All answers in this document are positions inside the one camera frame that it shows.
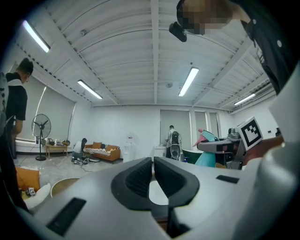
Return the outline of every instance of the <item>white shirt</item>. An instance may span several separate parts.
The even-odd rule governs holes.
[[[78,141],[73,148],[73,151],[76,153],[81,153],[81,141]]]
[[[169,148],[171,146],[172,141],[170,140],[172,133],[174,132],[174,128],[172,128],[171,130],[168,131],[166,137],[165,137],[165,141],[167,142],[167,148]]]

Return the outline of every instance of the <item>electric fan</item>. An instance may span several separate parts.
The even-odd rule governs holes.
[[[46,138],[51,131],[51,122],[44,114],[38,114],[32,120],[31,129],[33,135],[39,139],[39,156],[36,156],[37,161],[45,161],[46,157],[41,154],[41,139]]]

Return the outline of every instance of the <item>pink object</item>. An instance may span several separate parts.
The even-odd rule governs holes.
[[[201,143],[202,141],[206,141],[207,139],[202,135],[203,129],[198,129],[198,132],[200,133],[198,141],[193,145],[193,147],[197,146],[198,143]]]

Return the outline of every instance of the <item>coffee table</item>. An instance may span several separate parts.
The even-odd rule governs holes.
[[[66,154],[68,156],[68,146],[56,146],[56,145],[50,145],[50,144],[46,144],[46,156],[48,153],[48,156],[50,158],[50,150],[55,150],[57,151],[62,151],[63,153],[66,151]]]

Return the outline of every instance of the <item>man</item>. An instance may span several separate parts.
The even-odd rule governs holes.
[[[32,62],[24,58],[14,73],[6,74],[9,88],[6,107],[7,129],[12,135],[18,135],[23,128],[27,106],[27,93],[23,84],[28,81],[32,71]]]
[[[288,26],[298,21],[297,8],[290,3],[266,0],[180,0],[177,18],[180,26],[194,34],[220,29],[232,19],[240,20],[257,48],[257,55],[278,94],[291,76],[300,56],[297,38]],[[251,148],[245,161],[262,157],[283,138],[263,140]]]
[[[72,162],[74,162],[75,160],[81,160],[81,158],[83,157],[83,149],[85,147],[85,144],[88,142],[88,140],[86,140],[86,138],[83,138],[81,141],[78,141],[73,148],[73,152],[72,152]]]
[[[32,62],[25,58],[15,73],[6,74],[9,88],[6,106],[7,124],[4,133],[0,137],[0,152],[2,154],[0,157],[1,178],[3,178],[6,189],[14,204],[25,210],[27,210],[27,207],[18,190],[15,164],[12,159],[12,135],[17,135],[22,131],[27,105],[27,94],[23,84],[28,81],[32,71]]]
[[[165,137],[165,141],[167,142],[167,153],[166,153],[166,158],[172,158],[171,156],[171,143],[172,143],[172,133],[174,132],[174,126],[171,125],[169,128],[169,131]]]

